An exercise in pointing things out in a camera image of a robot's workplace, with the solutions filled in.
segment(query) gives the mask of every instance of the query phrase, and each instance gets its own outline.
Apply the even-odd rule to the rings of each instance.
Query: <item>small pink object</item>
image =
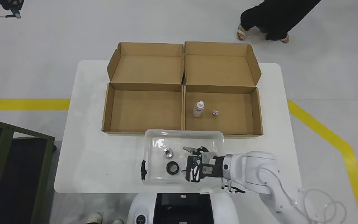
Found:
[[[218,110],[214,110],[213,111],[213,116],[218,116],[219,115],[219,111]]]

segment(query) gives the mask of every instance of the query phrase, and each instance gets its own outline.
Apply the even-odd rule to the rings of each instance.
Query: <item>black pants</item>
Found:
[[[321,0],[265,0],[241,14],[241,26],[257,26],[266,40],[279,40],[297,25]]]

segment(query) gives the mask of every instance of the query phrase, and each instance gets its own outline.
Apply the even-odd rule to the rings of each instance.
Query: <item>yellow floor line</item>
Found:
[[[70,99],[0,99],[0,110],[68,110]]]
[[[353,194],[358,205],[358,163],[352,146],[350,146],[341,137],[336,135],[333,131],[329,130],[321,122],[309,115],[306,111],[304,111],[291,100],[288,100],[288,106],[289,111],[293,116],[298,118],[301,122],[307,125],[310,129],[312,129],[342,153],[348,177],[351,182]]]

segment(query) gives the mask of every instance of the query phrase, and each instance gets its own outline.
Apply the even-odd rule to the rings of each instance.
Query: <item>dark green cart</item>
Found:
[[[14,132],[31,137],[14,138]],[[38,223],[55,138],[0,122],[1,223]]]

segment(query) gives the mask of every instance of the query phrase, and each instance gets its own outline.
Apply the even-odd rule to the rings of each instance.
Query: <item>box lid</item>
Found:
[[[118,44],[107,67],[111,82],[181,84],[183,44]]]
[[[261,77],[249,44],[185,42],[187,85],[255,87]]]

